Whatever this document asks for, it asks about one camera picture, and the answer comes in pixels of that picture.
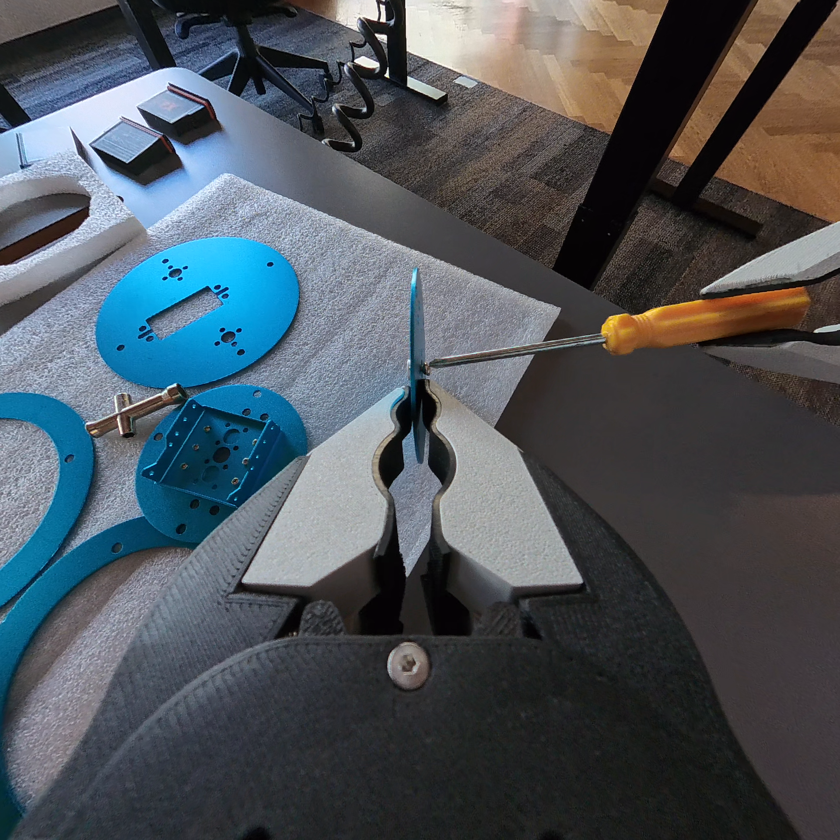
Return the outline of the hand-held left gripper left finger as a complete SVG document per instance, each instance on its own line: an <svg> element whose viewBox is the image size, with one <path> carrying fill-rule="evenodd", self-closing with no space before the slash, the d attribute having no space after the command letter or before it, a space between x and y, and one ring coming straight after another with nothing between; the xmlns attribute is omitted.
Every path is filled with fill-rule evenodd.
<svg viewBox="0 0 840 840"><path fill-rule="evenodd" d="M245 588L357 613L381 586L375 555L395 525L384 479L392 447L400 473L407 388L398 387L313 449L245 572Z"/></svg>

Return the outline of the black star stand base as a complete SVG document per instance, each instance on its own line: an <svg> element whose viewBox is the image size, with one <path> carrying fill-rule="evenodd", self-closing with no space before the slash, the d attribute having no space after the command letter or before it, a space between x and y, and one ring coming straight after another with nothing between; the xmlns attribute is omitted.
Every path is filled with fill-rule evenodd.
<svg viewBox="0 0 840 840"><path fill-rule="evenodd" d="M242 94L249 81L254 83L258 94L264 95L264 83L267 81L301 105L304 112L298 115L298 120L301 122L309 119L315 134L322 135L323 124L315 100L307 98L292 85L280 73L280 69L316 69L328 74L329 64L321 59L257 45L249 33L248 26L254 16L262 14L268 8L267 2L158 1L157 4L177 14L175 32L181 39L187 38L190 29L197 25L224 23L235 29L237 48L201 70L202 77L215 81L230 76L227 89L235 96Z"/></svg>

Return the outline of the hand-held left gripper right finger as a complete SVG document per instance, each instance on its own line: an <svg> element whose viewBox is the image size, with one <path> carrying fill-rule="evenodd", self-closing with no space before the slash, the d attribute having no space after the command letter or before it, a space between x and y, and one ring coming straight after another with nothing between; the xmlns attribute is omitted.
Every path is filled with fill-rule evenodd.
<svg viewBox="0 0 840 840"><path fill-rule="evenodd" d="M448 457L434 514L449 555L446 590L473 613L579 591L581 574L521 450L439 385L427 393L429 442Z"/></svg>

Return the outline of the grey desk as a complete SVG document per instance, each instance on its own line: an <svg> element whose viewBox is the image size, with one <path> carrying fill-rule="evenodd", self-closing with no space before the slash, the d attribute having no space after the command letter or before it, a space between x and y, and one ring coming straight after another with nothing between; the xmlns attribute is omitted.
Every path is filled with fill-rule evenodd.
<svg viewBox="0 0 840 840"><path fill-rule="evenodd" d="M221 129L149 182L87 160L146 226L229 172L561 308L551 337L613 307L183 68L28 125L80 142L174 84ZM682 615L731 726L803 838L838 838L838 427L702 351L534 360L498 423L632 546Z"/></svg>

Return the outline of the black flat device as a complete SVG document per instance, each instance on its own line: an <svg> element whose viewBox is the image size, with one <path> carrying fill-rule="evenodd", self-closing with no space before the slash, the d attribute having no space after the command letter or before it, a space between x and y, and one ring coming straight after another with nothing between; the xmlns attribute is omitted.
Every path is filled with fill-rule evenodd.
<svg viewBox="0 0 840 840"><path fill-rule="evenodd" d="M89 144L106 165L142 185L182 168L164 134L124 117Z"/></svg>
<svg viewBox="0 0 840 840"><path fill-rule="evenodd" d="M172 83L165 91L140 103L137 109L154 130L184 144L218 129L213 104Z"/></svg>

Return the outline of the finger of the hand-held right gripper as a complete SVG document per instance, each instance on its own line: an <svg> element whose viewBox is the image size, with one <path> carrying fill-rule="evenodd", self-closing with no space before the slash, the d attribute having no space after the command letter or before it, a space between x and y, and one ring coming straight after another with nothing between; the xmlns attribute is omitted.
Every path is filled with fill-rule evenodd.
<svg viewBox="0 0 840 840"><path fill-rule="evenodd" d="M834 223L753 259L703 288L701 299L805 287L839 273L839 228Z"/></svg>
<svg viewBox="0 0 840 840"><path fill-rule="evenodd" d="M705 352L720 359L765 371L839 383L839 327L809 332L777 329L702 342Z"/></svg>

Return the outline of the small blue round plate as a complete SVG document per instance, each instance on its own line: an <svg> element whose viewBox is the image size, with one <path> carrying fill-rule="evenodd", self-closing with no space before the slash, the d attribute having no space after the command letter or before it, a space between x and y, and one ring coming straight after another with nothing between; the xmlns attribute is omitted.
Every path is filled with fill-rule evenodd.
<svg viewBox="0 0 840 840"><path fill-rule="evenodd" d="M406 363L410 385L410 403L413 424L413 439L416 461L425 460L427 443L427 420L434 414L434 402L429 402L428 379L424 373L425 331L424 297L419 268L413 269L409 308L409 354Z"/></svg>

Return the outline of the yellow handled screwdriver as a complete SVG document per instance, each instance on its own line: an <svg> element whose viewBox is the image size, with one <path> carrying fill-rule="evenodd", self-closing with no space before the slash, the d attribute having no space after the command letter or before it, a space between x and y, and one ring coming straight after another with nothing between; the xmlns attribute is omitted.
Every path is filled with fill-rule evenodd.
<svg viewBox="0 0 840 840"><path fill-rule="evenodd" d="M641 349L665 349L746 333L791 329L804 318L810 305L811 299L803 287L689 301L636 315L617 314L605 320L599 333L575 338L462 353L435 360L426 360L423 351L413 350L414 371L429 375L436 368L593 344L604 345L609 354L624 355Z"/></svg>

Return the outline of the white foam frame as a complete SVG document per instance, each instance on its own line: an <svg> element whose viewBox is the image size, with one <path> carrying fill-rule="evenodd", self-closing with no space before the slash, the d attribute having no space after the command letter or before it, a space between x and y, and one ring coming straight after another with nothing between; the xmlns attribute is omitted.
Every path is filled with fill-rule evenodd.
<svg viewBox="0 0 840 840"><path fill-rule="evenodd" d="M141 222L77 154L59 153L1 180L2 210L56 194L89 198L88 217L54 244L1 267L3 305L94 265L144 233Z"/></svg>

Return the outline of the black desk leg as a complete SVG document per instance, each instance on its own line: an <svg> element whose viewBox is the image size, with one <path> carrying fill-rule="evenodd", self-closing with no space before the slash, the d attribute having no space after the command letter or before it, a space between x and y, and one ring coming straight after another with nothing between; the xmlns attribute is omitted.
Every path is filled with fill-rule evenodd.
<svg viewBox="0 0 840 840"><path fill-rule="evenodd" d="M435 104L448 94L408 75L404 1L377 1L377 19L359 17L356 27L362 42L351 43L352 62L364 79L385 78Z"/></svg>
<svg viewBox="0 0 840 840"><path fill-rule="evenodd" d="M668 1L553 269L592 288L754 1Z"/></svg>
<svg viewBox="0 0 840 840"><path fill-rule="evenodd" d="M837 1L798 2L679 184L656 177L647 189L683 210L755 238L761 223L700 195L836 5Z"/></svg>

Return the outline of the blue disc with bracket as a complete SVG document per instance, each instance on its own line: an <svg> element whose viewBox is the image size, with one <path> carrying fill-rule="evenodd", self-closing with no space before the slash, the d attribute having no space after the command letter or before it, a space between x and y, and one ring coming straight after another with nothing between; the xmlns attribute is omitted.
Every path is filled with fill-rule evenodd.
<svg viewBox="0 0 840 840"><path fill-rule="evenodd" d="M307 449L284 397L255 385L213 388L154 430L136 469L136 497L156 529L199 543Z"/></svg>

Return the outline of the white foam sheet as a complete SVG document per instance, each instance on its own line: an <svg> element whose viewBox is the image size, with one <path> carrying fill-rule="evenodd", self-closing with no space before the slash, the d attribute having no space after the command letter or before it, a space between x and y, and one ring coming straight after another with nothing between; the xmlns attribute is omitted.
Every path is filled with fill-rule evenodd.
<svg viewBox="0 0 840 840"><path fill-rule="evenodd" d="M404 383L412 270L420 266L429 349L541 340L558 310L480 280L233 175L191 200L2 336L2 392L53 396L85 419L107 412L126 384L95 340L105 297L132 268L182 242L250 238L278 250L300 284L297 316L273 351L231 378L265 385L296 407L317 446ZM187 557L165 548L115 560L49 615L17 669L4 753L17 798L29 803L69 759L151 604Z"/></svg>

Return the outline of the large blue round plate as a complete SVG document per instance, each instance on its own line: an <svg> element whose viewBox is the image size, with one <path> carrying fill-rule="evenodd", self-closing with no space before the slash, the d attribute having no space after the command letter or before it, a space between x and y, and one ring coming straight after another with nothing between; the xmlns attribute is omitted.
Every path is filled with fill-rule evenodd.
<svg viewBox="0 0 840 840"><path fill-rule="evenodd" d="M204 385L269 351L296 314L297 276L273 248L244 238L202 238L133 268L108 295L98 350L142 385Z"/></svg>

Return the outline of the metal cross wrench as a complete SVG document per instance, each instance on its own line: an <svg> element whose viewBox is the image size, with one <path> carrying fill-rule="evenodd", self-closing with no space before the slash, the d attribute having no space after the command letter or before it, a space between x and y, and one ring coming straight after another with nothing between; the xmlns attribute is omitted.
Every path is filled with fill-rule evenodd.
<svg viewBox="0 0 840 840"><path fill-rule="evenodd" d="M131 438L135 434L135 421L141 417L160 411L169 406L183 404L188 399L187 392L177 383L169 385L163 391L157 392L138 402L132 402L130 394L122 392L113 397L113 413L89 423L85 423L86 431L94 438L101 437L117 430L123 438Z"/></svg>

